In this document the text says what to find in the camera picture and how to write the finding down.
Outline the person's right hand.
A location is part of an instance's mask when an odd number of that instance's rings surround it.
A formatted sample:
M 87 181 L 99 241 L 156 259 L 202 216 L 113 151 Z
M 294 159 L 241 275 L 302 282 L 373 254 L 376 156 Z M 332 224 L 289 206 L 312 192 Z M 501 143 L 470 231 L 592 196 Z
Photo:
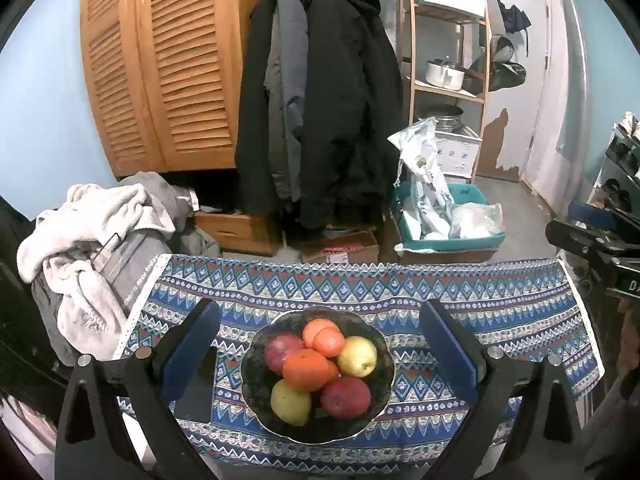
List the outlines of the person's right hand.
M 626 375 L 639 366 L 639 305 L 629 299 L 621 299 L 618 312 L 624 316 L 624 320 L 616 367 L 618 374 Z

